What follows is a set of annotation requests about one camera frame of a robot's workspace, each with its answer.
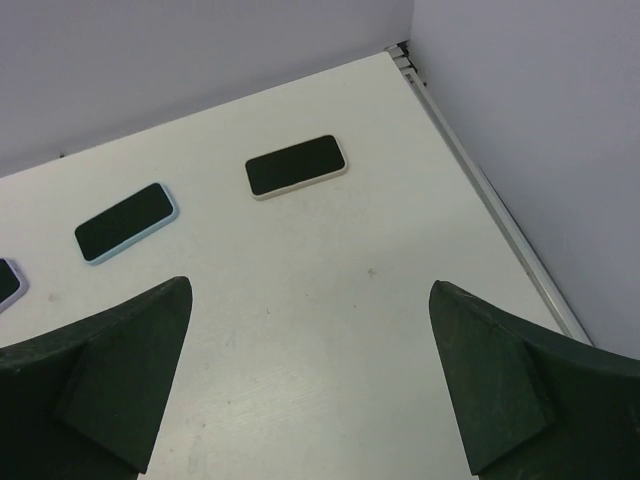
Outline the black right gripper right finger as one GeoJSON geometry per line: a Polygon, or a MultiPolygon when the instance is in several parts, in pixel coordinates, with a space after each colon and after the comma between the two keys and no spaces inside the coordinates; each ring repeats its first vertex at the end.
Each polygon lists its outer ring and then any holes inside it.
{"type": "Polygon", "coordinates": [[[480,479],[636,479],[639,363],[445,281],[429,315],[469,469],[480,479]]]}

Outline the lilac phone case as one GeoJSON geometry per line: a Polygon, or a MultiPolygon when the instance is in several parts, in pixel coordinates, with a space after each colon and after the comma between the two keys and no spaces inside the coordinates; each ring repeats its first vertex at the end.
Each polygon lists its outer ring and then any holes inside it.
{"type": "Polygon", "coordinates": [[[9,258],[0,260],[0,312],[23,297],[29,289],[29,282],[18,264],[9,258]]]}

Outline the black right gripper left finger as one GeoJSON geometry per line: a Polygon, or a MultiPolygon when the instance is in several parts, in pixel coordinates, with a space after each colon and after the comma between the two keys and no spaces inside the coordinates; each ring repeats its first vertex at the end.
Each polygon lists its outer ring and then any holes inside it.
{"type": "Polygon", "coordinates": [[[186,338],[177,276],[88,318],[1,350],[4,479],[146,473],[186,338]]]}

